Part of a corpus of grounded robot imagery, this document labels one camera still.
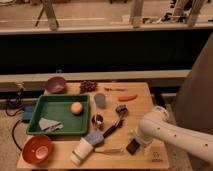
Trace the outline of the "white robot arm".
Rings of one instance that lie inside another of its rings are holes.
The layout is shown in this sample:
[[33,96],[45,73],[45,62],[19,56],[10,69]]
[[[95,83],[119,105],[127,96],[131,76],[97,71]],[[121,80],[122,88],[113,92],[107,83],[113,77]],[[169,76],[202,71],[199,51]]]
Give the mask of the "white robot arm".
[[153,139],[159,139],[213,164],[213,135],[172,125],[168,119],[169,112],[155,106],[140,119],[134,138],[142,147],[147,147]]

